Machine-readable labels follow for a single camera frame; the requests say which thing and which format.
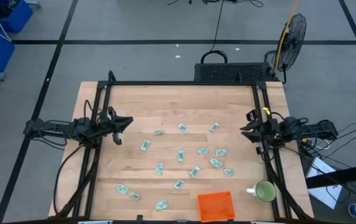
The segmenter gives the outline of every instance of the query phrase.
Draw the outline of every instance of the orange basket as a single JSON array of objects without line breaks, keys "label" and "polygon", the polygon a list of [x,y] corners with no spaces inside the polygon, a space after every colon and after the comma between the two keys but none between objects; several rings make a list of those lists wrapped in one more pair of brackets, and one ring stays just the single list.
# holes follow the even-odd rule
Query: orange basket
[{"label": "orange basket", "polygon": [[214,192],[197,195],[200,221],[226,221],[235,218],[232,194],[227,192]]}]

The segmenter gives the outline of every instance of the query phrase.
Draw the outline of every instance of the wooden table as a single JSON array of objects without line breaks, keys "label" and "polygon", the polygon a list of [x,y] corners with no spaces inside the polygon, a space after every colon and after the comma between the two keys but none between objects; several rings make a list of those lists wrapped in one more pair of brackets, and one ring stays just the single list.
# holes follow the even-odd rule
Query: wooden table
[{"label": "wooden table", "polygon": [[[288,106],[281,83],[267,83],[271,110],[288,116]],[[84,101],[93,104],[96,82],[83,82],[78,92],[73,118],[83,116]],[[248,122],[245,115],[255,108],[250,86],[113,86],[110,106],[120,116],[133,116],[134,122],[120,138],[121,146],[113,143],[111,135],[104,138],[96,178],[91,219],[135,220],[199,220],[197,194],[229,190],[233,195],[236,221],[272,221],[271,204],[246,193],[246,188],[266,180],[265,165],[252,144],[240,134],[239,128]],[[211,133],[215,122],[221,127]],[[187,134],[178,129],[184,123]],[[166,133],[155,136],[153,131]],[[146,152],[140,150],[144,139],[152,141]],[[63,159],[75,148],[69,141]],[[197,154],[198,147],[208,147],[207,155]],[[208,162],[215,150],[226,148],[227,155],[219,157],[226,168],[235,170],[227,177],[222,169]],[[177,161],[179,149],[185,151],[185,161]],[[57,204],[62,208],[77,188],[84,150],[74,155],[63,168],[58,186]],[[163,175],[156,175],[156,164],[164,163]],[[289,192],[304,211],[313,216],[309,195],[297,154],[282,149],[281,162]],[[199,166],[202,170],[192,179],[189,171]],[[173,188],[182,179],[182,189]],[[133,200],[120,194],[117,184],[127,185],[142,195]],[[155,204],[167,199],[169,207],[156,211]],[[281,198],[279,211],[284,217]]]}]

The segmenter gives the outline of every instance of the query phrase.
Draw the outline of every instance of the gray floor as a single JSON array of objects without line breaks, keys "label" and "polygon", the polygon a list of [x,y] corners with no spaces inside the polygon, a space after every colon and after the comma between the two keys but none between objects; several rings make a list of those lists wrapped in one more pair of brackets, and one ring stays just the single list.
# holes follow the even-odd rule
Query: gray floor
[{"label": "gray floor", "polygon": [[[219,39],[277,40],[293,5],[292,0],[226,3]],[[58,40],[72,0],[41,0],[34,15],[14,40]],[[214,37],[220,4],[180,0],[78,0],[67,40],[210,40]],[[345,1],[356,23],[356,0]],[[307,19],[307,40],[356,40],[338,0],[302,0],[296,12]],[[0,82],[0,201],[15,163],[25,122],[30,119],[56,45],[16,45]],[[40,112],[43,119],[72,118],[80,82],[105,79],[113,70],[118,80],[193,80],[194,64],[209,44],[64,45]],[[260,62],[275,45],[216,45],[229,62]],[[207,62],[220,62],[210,56]],[[286,98],[293,116],[311,122],[330,119],[338,129],[356,121],[356,45],[305,45],[288,71]],[[348,141],[337,141],[332,150]],[[4,221],[46,218],[62,152],[32,142]],[[356,166],[356,140],[332,156]],[[333,161],[333,166],[345,168]],[[345,198],[348,192],[342,192]],[[356,223],[347,205],[332,210],[314,200],[317,218]]]}]

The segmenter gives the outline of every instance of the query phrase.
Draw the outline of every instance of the green mug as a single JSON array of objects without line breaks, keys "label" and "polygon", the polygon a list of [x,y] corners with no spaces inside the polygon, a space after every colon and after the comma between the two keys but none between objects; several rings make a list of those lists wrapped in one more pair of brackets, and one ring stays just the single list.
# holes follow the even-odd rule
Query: green mug
[{"label": "green mug", "polygon": [[258,182],[250,189],[246,189],[247,193],[257,196],[259,199],[264,202],[271,202],[276,198],[276,189],[275,186],[266,180]]}]

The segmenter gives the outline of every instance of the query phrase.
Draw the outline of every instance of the dollar bill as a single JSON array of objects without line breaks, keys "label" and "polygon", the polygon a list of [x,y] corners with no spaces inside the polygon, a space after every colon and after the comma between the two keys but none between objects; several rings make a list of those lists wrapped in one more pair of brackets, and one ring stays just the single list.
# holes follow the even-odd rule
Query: dollar bill
[{"label": "dollar bill", "polygon": [[139,200],[139,199],[141,198],[141,195],[139,195],[139,194],[137,194],[137,193],[135,193],[135,192],[131,192],[131,193],[129,194],[129,196],[130,196],[131,198],[135,199],[135,200]]},{"label": "dollar bill", "polygon": [[174,188],[179,190],[183,185],[184,185],[184,181],[183,180],[178,180],[175,184],[174,184]]},{"label": "dollar bill", "polygon": [[184,161],[184,154],[185,154],[185,152],[182,149],[178,150],[178,161],[179,162]]},{"label": "dollar bill", "polygon": [[215,123],[213,124],[208,130],[211,131],[211,132],[214,132],[215,130],[217,130],[217,128],[220,127],[220,124],[218,123]]},{"label": "dollar bill", "polygon": [[210,160],[210,164],[213,165],[215,168],[219,169],[221,168],[221,166],[223,165],[221,161],[219,161],[218,159],[216,158],[212,158]]},{"label": "dollar bill", "polygon": [[224,156],[227,153],[226,149],[217,149],[215,150],[215,155],[216,156]]},{"label": "dollar bill", "polygon": [[151,144],[151,141],[150,140],[144,140],[143,143],[142,143],[142,146],[141,146],[141,149],[143,151],[146,151],[149,147],[149,145]]},{"label": "dollar bill", "polygon": [[129,188],[124,184],[118,184],[116,190],[121,194],[126,195],[128,193]]},{"label": "dollar bill", "polygon": [[161,134],[164,134],[164,131],[163,130],[155,130],[155,131],[153,131],[153,134],[161,135]]},{"label": "dollar bill", "polygon": [[182,123],[178,124],[178,128],[185,134],[188,133],[188,131],[189,131],[188,127]]},{"label": "dollar bill", "polygon": [[156,210],[162,210],[168,208],[168,203],[167,200],[162,200],[161,202],[158,202],[156,204]]},{"label": "dollar bill", "polygon": [[200,172],[200,167],[195,166],[195,168],[193,168],[189,174],[192,176],[192,178],[195,178],[195,176]]},{"label": "dollar bill", "polygon": [[156,174],[162,175],[163,174],[163,163],[159,162],[156,166]]},{"label": "dollar bill", "polygon": [[198,148],[197,153],[199,154],[208,154],[208,148],[203,147],[203,148]]},{"label": "dollar bill", "polygon": [[224,169],[223,174],[231,177],[231,176],[235,175],[235,171],[233,171],[233,169]]}]

